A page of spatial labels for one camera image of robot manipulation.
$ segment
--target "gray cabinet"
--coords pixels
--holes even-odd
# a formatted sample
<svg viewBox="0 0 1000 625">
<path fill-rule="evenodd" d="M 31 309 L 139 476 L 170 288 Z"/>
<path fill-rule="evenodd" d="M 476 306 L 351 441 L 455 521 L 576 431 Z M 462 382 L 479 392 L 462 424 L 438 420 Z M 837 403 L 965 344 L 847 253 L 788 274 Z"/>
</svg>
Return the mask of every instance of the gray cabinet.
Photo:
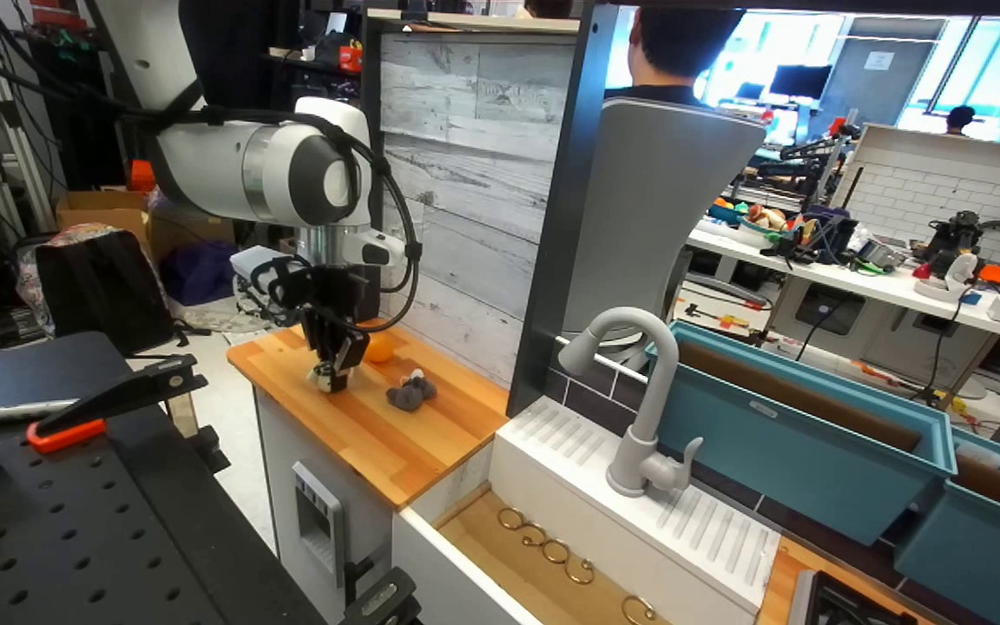
<svg viewBox="0 0 1000 625">
<path fill-rule="evenodd" d="M 278 559 L 340 622 L 389 573 L 392 507 L 264 392 L 257 424 Z"/>
</svg>

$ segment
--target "teal storage bin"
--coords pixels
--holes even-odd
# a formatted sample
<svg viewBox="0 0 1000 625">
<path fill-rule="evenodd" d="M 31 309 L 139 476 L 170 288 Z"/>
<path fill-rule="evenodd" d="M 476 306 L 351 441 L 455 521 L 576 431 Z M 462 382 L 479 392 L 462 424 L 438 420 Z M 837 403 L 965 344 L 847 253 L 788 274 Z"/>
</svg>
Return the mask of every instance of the teal storage bin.
<svg viewBox="0 0 1000 625">
<path fill-rule="evenodd" d="M 896 569 L 1000 625 L 1000 444 L 958 438 L 951 479 Z"/>
<path fill-rule="evenodd" d="M 944 413 L 705 330 L 677 340 L 688 365 L 660 427 L 667 451 L 705 438 L 701 465 L 861 545 L 955 476 Z"/>
</svg>

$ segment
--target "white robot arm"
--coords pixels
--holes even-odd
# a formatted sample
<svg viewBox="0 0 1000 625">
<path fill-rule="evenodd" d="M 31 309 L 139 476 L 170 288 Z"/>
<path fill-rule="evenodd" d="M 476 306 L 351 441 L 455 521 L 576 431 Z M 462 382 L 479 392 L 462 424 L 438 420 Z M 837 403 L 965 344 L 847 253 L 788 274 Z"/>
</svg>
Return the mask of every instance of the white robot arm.
<svg viewBox="0 0 1000 625">
<path fill-rule="evenodd" d="M 302 97 L 295 115 L 219 111 L 198 90 L 181 31 L 181 0 L 87 0 L 108 35 L 135 108 L 153 118 L 153 167 L 163 194 L 201 212 L 299 229 L 299 257 L 274 260 L 271 299 L 302 319 L 319 351 L 316 382 L 344 389 L 368 333 L 392 326 L 417 288 L 420 243 L 382 156 L 368 149 L 358 108 Z M 406 243 L 372 229 L 372 194 L 389 191 Z M 365 267 L 406 257 L 406 306 L 361 323 Z"/>
</svg>

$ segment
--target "red tool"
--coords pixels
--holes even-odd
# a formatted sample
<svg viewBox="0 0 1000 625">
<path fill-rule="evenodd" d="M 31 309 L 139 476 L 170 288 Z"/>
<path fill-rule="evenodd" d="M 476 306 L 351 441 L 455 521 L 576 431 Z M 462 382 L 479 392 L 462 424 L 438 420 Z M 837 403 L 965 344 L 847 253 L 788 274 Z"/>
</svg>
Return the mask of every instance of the red tool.
<svg viewBox="0 0 1000 625">
<path fill-rule="evenodd" d="M 208 378 L 194 375 L 191 368 L 194 368 L 191 354 L 163 358 L 83 403 L 73 403 L 45 420 L 28 424 L 24 441 L 42 455 L 80 448 L 108 434 L 108 417 L 208 385 Z"/>
</svg>

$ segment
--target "faucet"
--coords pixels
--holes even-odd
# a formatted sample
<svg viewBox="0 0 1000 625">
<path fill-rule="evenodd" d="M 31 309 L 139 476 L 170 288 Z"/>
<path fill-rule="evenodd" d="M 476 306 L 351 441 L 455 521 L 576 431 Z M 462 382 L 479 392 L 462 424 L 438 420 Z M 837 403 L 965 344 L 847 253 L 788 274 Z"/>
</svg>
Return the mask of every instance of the faucet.
<svg viewBox="0 0 1000 625">
<path fill-rule="evenodd" d="M 576 333 L 563 354 L 559 365 L 573 375 L 594 365 L 597 344 L 611 326 L 639 326 L 656 344 L 656 368 L 649 375 L 646 396 L 639 403 L 635 424 L 625 431 L 622 444 L 615 448 L 615 458 L 608 465 L 608 486 L 625 497 L 642 497 L 642 486 L 677 493 L 691 479 L 691 462 L 705 438 L 694 438 L 684 444 L 681 462 L 656 455 L 656 431 L 667 410 L 667 396 L 677 375 L 677 340 L 670 326 L 635 306 L 604 309 L 583 333 Z"/>
</svg>

